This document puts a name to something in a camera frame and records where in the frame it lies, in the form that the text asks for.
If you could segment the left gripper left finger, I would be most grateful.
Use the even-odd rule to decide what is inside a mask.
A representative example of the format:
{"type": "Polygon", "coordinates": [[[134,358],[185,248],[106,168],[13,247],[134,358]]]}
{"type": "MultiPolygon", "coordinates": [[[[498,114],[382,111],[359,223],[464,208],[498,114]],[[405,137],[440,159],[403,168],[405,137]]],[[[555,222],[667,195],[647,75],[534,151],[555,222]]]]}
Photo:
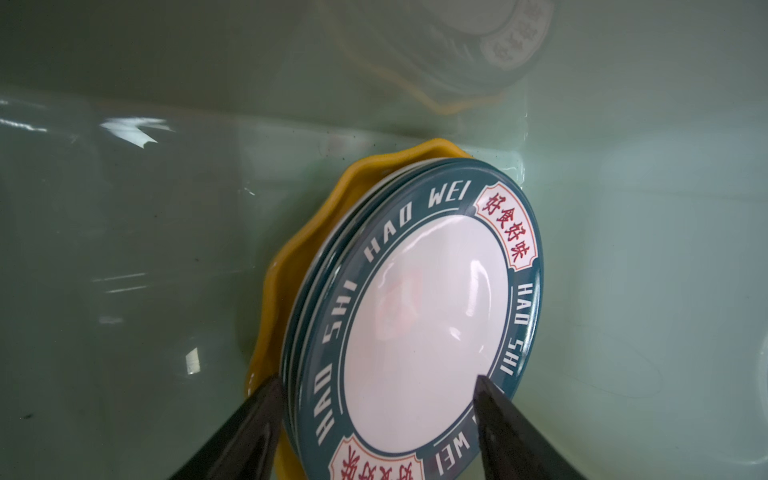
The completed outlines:
{"type": "Polygon", "coordinates": [[[284,416],[284,385],[268,377],[174,479],[269,479],[284,416]]]}

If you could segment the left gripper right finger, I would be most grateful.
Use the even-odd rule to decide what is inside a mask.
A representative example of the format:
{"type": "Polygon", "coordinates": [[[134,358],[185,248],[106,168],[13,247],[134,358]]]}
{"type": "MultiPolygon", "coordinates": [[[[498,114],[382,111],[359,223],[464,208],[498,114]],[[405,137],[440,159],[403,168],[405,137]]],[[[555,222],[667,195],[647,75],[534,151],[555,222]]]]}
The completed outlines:
{"type": "Polygon", "coordinates": [[[583,477],[484,375],[477,377],[473,407],[487,480],[583,477]]]}

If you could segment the yellow polka dot plate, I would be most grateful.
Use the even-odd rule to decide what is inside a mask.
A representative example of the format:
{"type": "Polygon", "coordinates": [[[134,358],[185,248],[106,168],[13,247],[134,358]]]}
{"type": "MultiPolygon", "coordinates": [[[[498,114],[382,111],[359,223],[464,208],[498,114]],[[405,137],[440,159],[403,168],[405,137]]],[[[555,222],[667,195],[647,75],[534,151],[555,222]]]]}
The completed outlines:
{"type": "Polygon", "coordinates": [[[279,371],[283,339],[296,295],[332,228],[372,187],[394,172],[430,159],[469,156],[450,141],[437,138],[399,152],[360,159],[344,171],[314,216],[268,264],[260,288],[259,332],[245,377],[246,395],[279,371]]]}

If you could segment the green rim plate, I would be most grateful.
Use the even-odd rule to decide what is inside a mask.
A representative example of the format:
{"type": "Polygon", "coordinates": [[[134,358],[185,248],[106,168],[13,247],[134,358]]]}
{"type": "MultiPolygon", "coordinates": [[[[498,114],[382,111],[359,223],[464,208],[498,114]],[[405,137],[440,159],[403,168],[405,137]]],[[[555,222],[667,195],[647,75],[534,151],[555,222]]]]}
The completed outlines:
{"type": "Polygon", "coordinates": [[[454,479],[480,452],[478,376],[513,397],[543,252],[501,170],[429,161],[348,220],[303,285],[286,343],[287,428],[309,479],[454,479]]]}

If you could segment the mint green plastic bin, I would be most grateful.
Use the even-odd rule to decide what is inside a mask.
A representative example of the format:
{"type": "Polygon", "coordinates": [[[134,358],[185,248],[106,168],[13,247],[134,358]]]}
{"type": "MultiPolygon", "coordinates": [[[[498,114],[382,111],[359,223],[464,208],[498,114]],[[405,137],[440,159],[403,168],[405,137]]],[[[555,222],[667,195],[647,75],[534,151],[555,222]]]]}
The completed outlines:
{"type": "Polygon", "coordinates": [[[767,5],[5,1],[1,475],[165,479],[241,404],[271,259],[442,138],[543,237],[516,406],[589,479],[767,475],[767,5]]]}

